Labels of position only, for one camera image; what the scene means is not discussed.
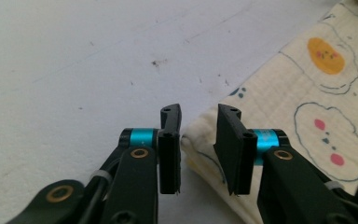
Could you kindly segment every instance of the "cartoon face print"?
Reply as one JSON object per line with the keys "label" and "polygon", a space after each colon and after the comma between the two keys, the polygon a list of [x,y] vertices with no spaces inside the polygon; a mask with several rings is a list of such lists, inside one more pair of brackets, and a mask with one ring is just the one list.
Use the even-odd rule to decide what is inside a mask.
{"label": "cartoon face print", "polygon": [[327,23],[319,23],[298,37],[281,54],[326,93],[344,94],[358,78],[353,50]]}
{"label": "cartoon face print", "polygon": [[296,135],[313,163],[342,181],[358,179],[356,127],[336,107],[305,103],[295,113]]}
{"label": "cartoon face print", "polygon": [[315,66],[327,75],[337,75],[344,69],[344,58],[321,38],[308,41],[308,52]]}

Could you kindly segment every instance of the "folded fabric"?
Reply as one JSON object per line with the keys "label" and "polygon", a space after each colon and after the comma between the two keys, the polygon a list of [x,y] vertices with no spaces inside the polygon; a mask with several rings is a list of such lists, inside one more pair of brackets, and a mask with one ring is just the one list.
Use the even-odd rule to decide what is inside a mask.
{"label": "folded fabric", "polygon": [[[358,3],[335,5],[296,37],[221,104],[242,111],[249,129],[282,129],[292,147],[345,190],[358,186]],[[185,130],[186,162],[246,223],[262,223],[256,198],[261,167],[251,194],[229,196],[214,153],[217,104]]]}

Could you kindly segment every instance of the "yellow cartoon circle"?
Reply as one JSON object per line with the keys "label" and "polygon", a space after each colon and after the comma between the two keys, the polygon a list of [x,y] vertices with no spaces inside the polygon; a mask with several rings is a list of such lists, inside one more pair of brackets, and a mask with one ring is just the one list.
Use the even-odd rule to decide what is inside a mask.
{"label": "yellow cartoon circle", "polygon": [[308,51],[316,67],[328,75],[336,75],[344,68],[345,60],[341,54],[321,38],[311,38],[308,42]]}

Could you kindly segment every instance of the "white tabletop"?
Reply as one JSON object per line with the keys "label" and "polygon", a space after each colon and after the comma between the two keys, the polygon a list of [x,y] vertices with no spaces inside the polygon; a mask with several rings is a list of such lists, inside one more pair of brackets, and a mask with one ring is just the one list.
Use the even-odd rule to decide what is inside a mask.
{"label": "white tabletop", "polygon": [[[336,2],[0,1],[0,223],[52,182],[87,184],[163,106],[179,103],[185,127]],[[241,223],[182,168],[159,223]]]}

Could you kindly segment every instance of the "white cloth with cartoon print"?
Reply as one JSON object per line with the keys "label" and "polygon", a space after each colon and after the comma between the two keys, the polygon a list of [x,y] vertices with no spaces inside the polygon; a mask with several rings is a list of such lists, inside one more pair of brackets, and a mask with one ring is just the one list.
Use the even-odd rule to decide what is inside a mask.
{"label": "white cloth with cartoon print", "polygon": [[[358,186],[358,4],[337,4],[221,104],[242,111],[249,129],[282,129],[292,147],[345,190]],[[186,129],[182,150],[246,223],[262,223],[256,205],[261,168],[251,195],[229,196],[213,150],[217,105]]]}

